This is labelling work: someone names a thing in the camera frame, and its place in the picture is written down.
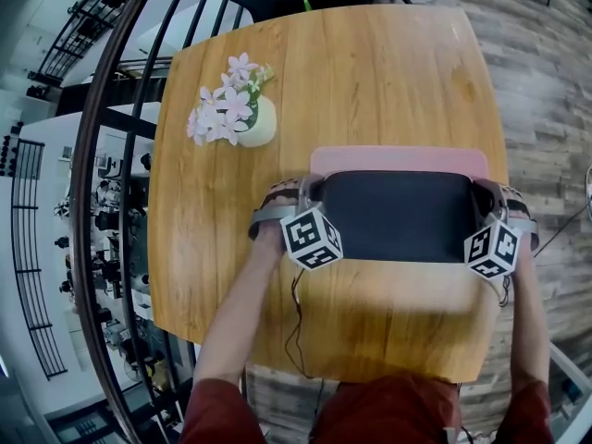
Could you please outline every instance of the pink tray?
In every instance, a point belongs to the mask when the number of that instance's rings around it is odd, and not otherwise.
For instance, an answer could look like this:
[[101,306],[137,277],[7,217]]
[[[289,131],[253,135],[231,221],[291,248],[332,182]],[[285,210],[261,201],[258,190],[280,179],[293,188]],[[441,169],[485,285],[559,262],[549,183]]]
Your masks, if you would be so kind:
[[430,171],[488,179],[485,155],[479,150],[437,146],[321,146],[311,155],[311,173],[340,171]]

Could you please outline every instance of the person's arm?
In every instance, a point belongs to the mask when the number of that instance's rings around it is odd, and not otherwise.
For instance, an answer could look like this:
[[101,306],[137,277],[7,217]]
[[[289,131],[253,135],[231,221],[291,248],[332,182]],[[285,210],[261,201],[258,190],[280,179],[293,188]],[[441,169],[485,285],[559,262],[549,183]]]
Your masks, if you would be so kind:
[[514,321],[512,329],[512,395],[535,381],[549,382],[549,333],[538,290],[535,261],[530,251],[530,235],[523,235],[514,288]]
[[267,287],[282,254],[279,223],[262,225],[247,263],[208,328],[193,384],[206,378],[239,384],[251,354]]

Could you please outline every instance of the black cable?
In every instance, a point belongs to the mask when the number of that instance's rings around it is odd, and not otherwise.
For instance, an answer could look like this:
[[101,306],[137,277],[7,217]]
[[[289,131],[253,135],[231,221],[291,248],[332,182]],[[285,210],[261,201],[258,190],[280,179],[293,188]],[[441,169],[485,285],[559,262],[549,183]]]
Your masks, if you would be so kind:
[[[291,295],[292,295],[292,300],[294,301],[294,306],[296,306],[296,314],[298,315],[298,323],[296,324],[296,327],[294,328],[294,330],[292,330],[291,334],[286,339],[286,343],[284,344],[284,350],[286,351],[286,354],[290,358],[290,361],[292,362],[292,364],[302,374],[302,376],[304,376],[305,378],[308,378],[308,379],[312,379],[312,377],[306,373],[306,369],[304,368],[304,357],[302,355],[302,349],[300,347],[300,332],[301,332],[301,325],[302,325],[302,308],[300,306],[300,302],[298,301],[298,298],[296,297],[296,287],[298,286],[298,282],[300,281],[300,278],[302,277],[302,273],[304,273],[303,269],[301,269],[298,276],[295,276],[294,279],[292,280]],[[290,343],[290,341],[294,337],[294,335],[296,335],[296,341],[295,341],[296,349],[298,349],[298,353],[300,355],[300,366],[298,366],[296,364],[296,361],[294,360],[290,351],[288,350],[288,344]]]
[[[563,224],[560,228],[558,228],[557,231],[551,236],[551,238],[548,239],[545,242],[545,244],[536,251],[534,258],[537,258],[541,254],[541,252],[543,250],[545,250],[549,246],[549,244],[552,241],[554,241],[557,238],[557,236],[567,228],[567,226],[569,226],[580,214],[582,214],[588,208],[588,206],[590,205],[590,202],[592,202],[592,197],[590,197],[588,202],[586,204],[584,204],[584,207],[582,207],[579,211],[577,211],[570,218],[568,218],[567,221],[565,222],[565,224]],[[499,307],[504,307],[505,305],[508,304],[508,296],[509,296],[509,289],[510,289],[510,275],[504,277],[502,287],[504,290],[504,295],[503,295],[503,298],[501,299],[501,301],[499,302]]]
[[466,434],[466,438],[469,439],[469,444],[473,444],[473,436],[471,436],[471,433],[469,431],[466,430],[466,427],[464,427],[463,425],[461,426],[461,429],[464,431],[464,434]]
[[316,395],[316,406],[314,407],[314,419],[318,415],[318,408],[321,405],[321,395],[323,394],[323,388],[325,387],[325,379],[321,379],[321,386],[318,389],[318,395]]

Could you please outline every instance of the wooden table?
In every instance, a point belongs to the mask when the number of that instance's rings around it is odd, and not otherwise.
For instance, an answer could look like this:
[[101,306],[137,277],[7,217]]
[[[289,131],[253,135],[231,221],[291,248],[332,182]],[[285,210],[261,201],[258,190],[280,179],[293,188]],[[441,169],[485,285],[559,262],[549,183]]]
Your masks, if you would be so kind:
[[[202,85],[220,85],[247,52],[276,77],[264,94],[278,132],[248,149],[188,141]],[[201,343],[250,249],[252,210],[269,186],[308,172],[318,146],[477,148],[507,182],[500,117],[475,35],[460,9],[356,6],[301,13],[217,36],[173,58],[158,119],[149,216],[154,320]],[[283,259],[252,360],[296,372],[284,342],[296,324]],[[477,378],[498,297],[464,265],[344,260],[302,276],[301,345],[313,376],[366,381],[399,367]],[[298,356],[293,343],[292,355]]]

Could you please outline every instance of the flower vase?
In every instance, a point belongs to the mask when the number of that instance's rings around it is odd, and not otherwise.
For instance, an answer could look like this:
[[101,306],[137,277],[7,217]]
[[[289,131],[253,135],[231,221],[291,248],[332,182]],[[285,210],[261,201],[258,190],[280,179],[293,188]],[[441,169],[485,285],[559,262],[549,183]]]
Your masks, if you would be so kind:
[[260,95],[257,99],[257,119],[252,127],[245,131],[238,131],[239,144],[246,148],[253,148],[271,142],[276,135],[278,118],[276,107],[267,97]]

